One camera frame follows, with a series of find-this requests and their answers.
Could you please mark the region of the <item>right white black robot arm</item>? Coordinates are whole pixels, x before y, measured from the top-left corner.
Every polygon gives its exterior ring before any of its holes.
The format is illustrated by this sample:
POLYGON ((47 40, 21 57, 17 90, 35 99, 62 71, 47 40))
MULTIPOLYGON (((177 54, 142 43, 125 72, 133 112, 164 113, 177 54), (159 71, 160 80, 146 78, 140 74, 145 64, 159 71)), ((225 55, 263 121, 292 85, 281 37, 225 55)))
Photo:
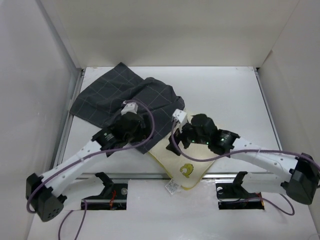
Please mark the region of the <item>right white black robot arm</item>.
POLYGON ((221 199, 249 199, 260 192, 286 195, 292 200, 311 205, 320 187, 320 167, 306 153, 270 150, 253 144, 237 133, 219 129, 205 114, 193 115, 188 120, 185 111, 172 114, 172 129, 166 149, 186 156, 179 147, 205 145, 214 153, 212 161, 228 157, 241 160, 266 170, 266 173, 240 171, 232 182, 218 183, 217 196, 221 199))

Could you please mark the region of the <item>cream yellow-edged pillow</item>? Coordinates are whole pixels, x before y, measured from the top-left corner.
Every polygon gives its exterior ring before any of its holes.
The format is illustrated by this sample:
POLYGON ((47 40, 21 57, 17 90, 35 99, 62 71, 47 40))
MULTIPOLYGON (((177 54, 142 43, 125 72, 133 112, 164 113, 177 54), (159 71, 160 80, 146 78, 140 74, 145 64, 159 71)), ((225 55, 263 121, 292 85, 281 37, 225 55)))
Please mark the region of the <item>cream yellow-edged pillow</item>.
MULTIPOLYGON (((148 153, 157 160, 175 184, 184 190, 190 190, 201 180, 214 162, 197 162, 183 155, 176 155, 166 149, 170 138, 171 134, 169 133, 149 150, 148 153)), ((211 159, 217 156, 211 152, 206 145, 192 143, 187 149, 184 149, 182 143, 179 143, 178 146, 183 153, 195 159, 211 159)))

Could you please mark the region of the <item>dark grey checked pillowcase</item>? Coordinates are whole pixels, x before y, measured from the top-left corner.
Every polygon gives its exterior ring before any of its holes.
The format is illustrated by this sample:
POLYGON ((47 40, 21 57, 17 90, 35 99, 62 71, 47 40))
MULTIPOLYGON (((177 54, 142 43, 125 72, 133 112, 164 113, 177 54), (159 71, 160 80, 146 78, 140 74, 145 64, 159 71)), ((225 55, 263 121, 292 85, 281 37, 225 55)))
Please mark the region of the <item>dark grey checked pillowcase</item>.
POLYGON ((121 114, 123 103, 131 100, 144 104, 154 118, 152 139, 137 148, 145 154, 170 133, 174 111, 185 109, 184 99, 171 85, 153 77, 143 79, 121 62, 85 88, 69 112, 103 128, 121 114))

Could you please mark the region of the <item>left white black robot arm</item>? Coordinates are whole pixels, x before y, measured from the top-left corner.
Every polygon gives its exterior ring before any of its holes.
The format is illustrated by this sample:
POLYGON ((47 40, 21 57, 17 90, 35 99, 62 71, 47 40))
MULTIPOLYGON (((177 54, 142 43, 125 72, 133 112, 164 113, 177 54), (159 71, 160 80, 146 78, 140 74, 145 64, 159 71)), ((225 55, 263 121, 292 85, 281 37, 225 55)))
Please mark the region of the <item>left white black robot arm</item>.
POLYGON ((76 181, 91 166, 100 162, 99 155, 110 157, 115 152, 138 148, 146 144, 155 132, 155 120, 151 113, 122 113, 111 125, 94 134, 75 155, 57 167, 26 179, 26 210, 36 214, 43 222, 55 218, 74 200, 91 196, 107 198, 114 182, 104 172, 76 181))

